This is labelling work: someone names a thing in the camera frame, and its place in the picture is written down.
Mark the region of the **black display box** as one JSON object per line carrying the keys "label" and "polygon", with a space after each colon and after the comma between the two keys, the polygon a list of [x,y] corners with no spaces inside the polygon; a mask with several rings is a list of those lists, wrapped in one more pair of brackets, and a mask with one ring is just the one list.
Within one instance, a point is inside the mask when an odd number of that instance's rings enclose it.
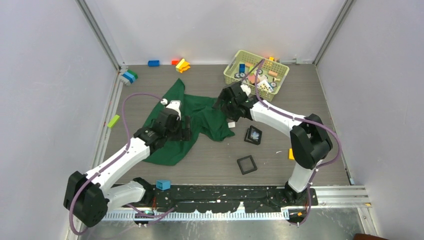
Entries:
{"label": "black display box", "polygon": [[260,145],[262,140],[262,134],[263,132],[256,128],[255,126],[251,125],[247,130],[244,137],[244,141],[250,144],[254,145]]}

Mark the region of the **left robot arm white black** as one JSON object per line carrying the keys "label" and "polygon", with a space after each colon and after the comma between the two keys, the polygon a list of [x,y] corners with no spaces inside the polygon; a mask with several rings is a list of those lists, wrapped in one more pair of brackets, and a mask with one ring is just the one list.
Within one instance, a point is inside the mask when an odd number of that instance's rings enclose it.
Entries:
{"label": "left robot arm white black", "polygon": [[191,118],[183,116],[175,107],[163,108],[109,159],[86,173],[75,171],[69,176],[63,205],[70,217],[91,228],[109,211],[127,204],[148,207],[154,199],[152,184],[141,177],[127,184],[115,186],[115,183],[136,164],[163,148],[166,142],[188,142],[191,136]]}

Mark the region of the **pale green plastic basket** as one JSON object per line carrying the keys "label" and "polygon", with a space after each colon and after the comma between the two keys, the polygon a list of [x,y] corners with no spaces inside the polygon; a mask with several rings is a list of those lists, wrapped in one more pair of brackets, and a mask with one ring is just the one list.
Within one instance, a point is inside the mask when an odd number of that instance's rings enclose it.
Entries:
{"label": "pale green plastic basket", "polygon": [[[239,64],[245,64],[245,73],[239,73]],[[250,67],[255,67],[252,74],[249,74]],[[251,88],[252,94],[258,91],[261,98],[271,102],[279,92],[289,71],[290,68],[287,65],[270,61],[245,50],[239,50],[232,62],[225,68],[223,75],[227,85],[242,82]],[[263,80],[268,81],[273,87],[273,92],[263,91],[257,87],[257,84]]]}

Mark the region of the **gold brooch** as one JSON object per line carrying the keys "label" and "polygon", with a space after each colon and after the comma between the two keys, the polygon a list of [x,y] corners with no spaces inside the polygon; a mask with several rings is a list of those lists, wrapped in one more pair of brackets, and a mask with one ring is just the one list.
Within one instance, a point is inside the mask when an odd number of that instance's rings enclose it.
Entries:
{"label": "gold brooch", "polygon": [[252,131],[250,134],[250,139],[253,141],[258,141],[260,138],[261,134],[256,132],[256,131]]}

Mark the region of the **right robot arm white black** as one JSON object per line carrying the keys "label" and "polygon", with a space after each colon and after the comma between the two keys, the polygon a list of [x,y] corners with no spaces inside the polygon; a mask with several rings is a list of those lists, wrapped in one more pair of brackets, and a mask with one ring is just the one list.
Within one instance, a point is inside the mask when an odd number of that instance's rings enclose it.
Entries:
{"label": "right robot arm white black", "polygon": [[240,82],[222,89],[213,108],[233,121],[240,118],[263,123],[289,137],[295,167],[284,186],[288,203],[299,205],[318,166],[333,148],[333,143],[316,114],[298,115],[272,105],[258,96],[250,96],[250,88]]}

